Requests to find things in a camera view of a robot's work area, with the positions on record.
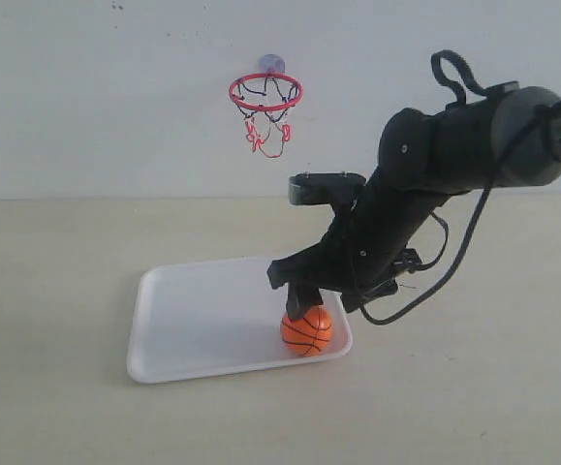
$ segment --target hoop net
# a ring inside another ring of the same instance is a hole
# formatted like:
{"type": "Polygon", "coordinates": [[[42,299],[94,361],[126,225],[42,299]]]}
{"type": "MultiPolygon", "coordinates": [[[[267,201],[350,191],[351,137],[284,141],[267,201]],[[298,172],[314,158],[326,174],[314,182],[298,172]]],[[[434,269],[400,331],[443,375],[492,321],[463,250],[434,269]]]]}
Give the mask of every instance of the hoop net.
{"type": "Polygon", "coordinates": [[[252,152],[259,150],[267,158],[280,157],[291,139],[288,119],[301,99],[301,84],[280,73],[257,73],[237,79],[229,93],[243,114],[245,138],[252,152]],[[271,152],[268,145],[278,148],[271,152]]]}

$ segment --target tabletop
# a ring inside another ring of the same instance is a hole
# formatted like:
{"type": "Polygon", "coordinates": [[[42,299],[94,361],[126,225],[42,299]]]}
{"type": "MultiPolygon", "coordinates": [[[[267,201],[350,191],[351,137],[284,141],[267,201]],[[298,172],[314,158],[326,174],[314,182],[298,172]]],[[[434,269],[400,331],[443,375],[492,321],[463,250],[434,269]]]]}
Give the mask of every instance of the tabletop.
{"type": "MultiPolygon", "coordinates": [[[[441,208],[450,264],[475,197],[441,208]]],[[[0,201],[0,464],[561,463],[561,195],[488,204],[463,265],[397,323],[349,316],[337,360],[140,385],[125,360],[140,277],[292,254],[328,207],[284,199],[0,201]]],[[[425,260],[442,234],[412,241],[425,260]]]]}

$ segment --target mini basketball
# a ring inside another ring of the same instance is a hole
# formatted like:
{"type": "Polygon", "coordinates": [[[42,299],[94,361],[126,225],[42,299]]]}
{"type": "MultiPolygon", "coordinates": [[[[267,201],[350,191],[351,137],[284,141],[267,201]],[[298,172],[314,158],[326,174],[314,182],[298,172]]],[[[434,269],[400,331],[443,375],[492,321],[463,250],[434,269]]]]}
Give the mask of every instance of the mini basketball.
{"type": "Polygon", "coordinates": [[[317,356],[331,341],[331,316],[322,306],[312,307],[301,320],[292,322],[285,313],[280,326],[282,340],[291,352],[302,357],[317,356]]]}

